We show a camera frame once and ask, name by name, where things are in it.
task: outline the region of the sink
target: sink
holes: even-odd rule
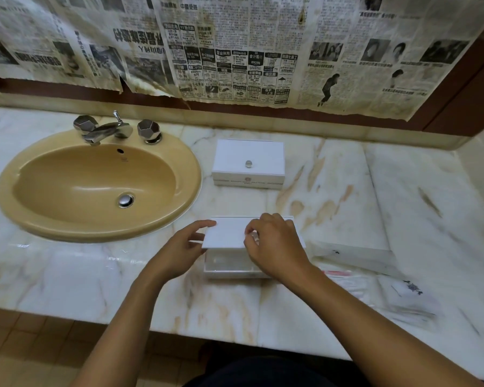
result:
[[[26,231],[55,240],[127,239],[168,224],[194,201],[201,169],[193,152],[164,134],[84,143],[69,130],[20,152],[0,175],[0,208]]]

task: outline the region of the acrylic box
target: acrylic box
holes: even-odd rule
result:
[[[285,181],[284,143],[218,140],[212,177],[216,186],[281,189]]]
[[[256,266],[244,246],[244,230],[252,219],[258,217],[212,217],[217,221],[215,227],[208,228],[204,237],[203,248],[207,249],[204,257],[204,274],[208,278],[269,278]],[[301,245],[305,243],[299,237]]]

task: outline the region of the left hand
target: left hand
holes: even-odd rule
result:
[[[146,269],[151,275],[157,275],[165,282],[179,277],[192,267],[195,260],[206,250],[201,243],[204,234],[197,231],[205,227],[213,227],[217,224],[213,220],[197,220],[177,231],[158,253],[147,263]]]

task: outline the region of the chrome knob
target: chrome knob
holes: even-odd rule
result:
[[[151,120],[142,120],[138,123],[138,135],[148,144],[157,144],[163,138],[159,125]]]
[[[86,135],[94,131],[98,126],[98,122],[93,116],[78,116],[74,121],[74,128],[82,135]]]

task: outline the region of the hand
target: hand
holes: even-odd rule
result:
[[[253,231],[258,233],[259,245],[251,236]],[[278,213],[264,213],[259,219],[251,220],[245,228],[244,245],[264,273],[284,284],[312,266],[293,221],[285,221]]]
[[[213,220],[198,220],[177,231],[158,253],[148,262],[146,269],[151,275],[156,274],[165,282],[179,277],[192,267],[195,260],[206,250],[202,249],[201,243],[204,234],[197,231],[204,227],[213,227],[217,224]]]

